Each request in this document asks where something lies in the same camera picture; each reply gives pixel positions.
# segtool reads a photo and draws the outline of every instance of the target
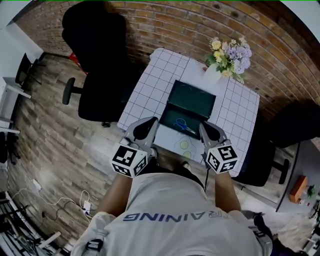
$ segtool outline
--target orange box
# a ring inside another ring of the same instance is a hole
[[[298,199],[301,198],[302,193],[308,185],[308,178],[306,176],[300,176],[292,188],[289,198],[292,203],[297,203]]]

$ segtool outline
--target white cube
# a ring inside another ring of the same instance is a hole
[[[234,169],[238,157],[231,145],[213,147],[208,150],[207,164],[217,173],[225,173]]]
[[[116,143],[110,164],[115,172],[134,178],[148,164],[147,152]]]

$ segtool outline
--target open box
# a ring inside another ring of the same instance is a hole
[[[215,95],[176,80],[161,116],[160,124],[200,140],[199,125],[210,118],[215,100]],[[186,125],[196,134],[175,125],[177,119],[185,120]]]

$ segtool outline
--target vase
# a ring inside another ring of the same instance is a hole
[[[203,83],[205,85],[214,86],[221,78],[221,72],[217,71],[218,65],[216,63],[211,64],[203,75]]]

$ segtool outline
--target white cloth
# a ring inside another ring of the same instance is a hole
[[[99,256],[269,256],[271,240],[248,226],[241,212],[213,206],[193,180],[143,174],[133,179],[126,211],[96,214],[71,256],[91,255],[93,239],[103,241]]]

